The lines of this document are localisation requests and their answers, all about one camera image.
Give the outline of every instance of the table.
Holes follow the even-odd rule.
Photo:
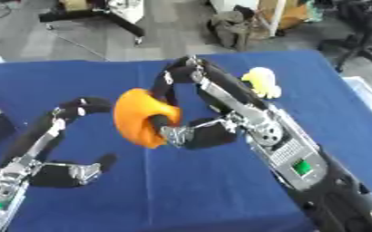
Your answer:
[[[372,190],[372,112],[319,53],[206,58],[237,76],[254,66],[275,71],[283,89],[277,104]],[[0,109],[22,130],[24,122],[59,102],[88,95],[115,101],[130,88],[150,87],[166,63],[0,64]],[[211,116],[193,93],[190,86],[178,86],[184,120]],[[10,140],[0,144],[0,153]],[[110,151],[120,155],[117,165],[91,186],[30,188],[10,232],[312,229],[242,140],[208,150],[147,150],[121,138],[111,115],[104,114],[72,125],[52,158],[90,163]]]

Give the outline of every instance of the yellow object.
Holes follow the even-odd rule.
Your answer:
[[[252,90],[260,98],[278,98],[282,90],[276,84],[275,73],[271,69],[257,67],[242,76],[242,81],[250,82]]]
[[[83,11],[88,10],[89,5],[86,0],[61,0],[61,3],[64,4],[64,9],[66,11]]]
[[[148,91],[132,89],[116,102],[114,123],[122,136],[146,148],[155,149],[166,143],[149,122],[153,115],[165,115],[173,125],[181,121],[181,109],[154,99]]]

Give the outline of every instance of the yellow toy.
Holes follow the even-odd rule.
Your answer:
[[[275,73],[271,69],[257,67],[242,76],[242,81],[250,82],[252,90],[260,97],[273,99],[282,95],[282,89],[276,84]]]

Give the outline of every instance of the white cabinet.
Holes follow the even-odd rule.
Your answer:
[[[232,11],[235,5],[257,9],[259,0],[210,0],[217,12]]]

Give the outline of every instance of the black base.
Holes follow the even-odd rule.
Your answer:
[[[355,56],[362,56],[372,62],[372,45],[367,45],[358,40],[356,36],[350,35],[345,40],[325,40],[318,45],[318,50],[323,51],[326,45],[341,47],[347,49],[348,52],[339,57],[336,71],[342,73],[344,64],[349,59]]]
[[[102,16],[113,21],[115,24],[134,34],[138,38],[145,36],[145,31],[140,26],[132,24],[119,15],[111,13],[110,11],[84,10],[67,12],[64,10],[52,10],[44,14],[39,14],[38,16],[41,23]]]

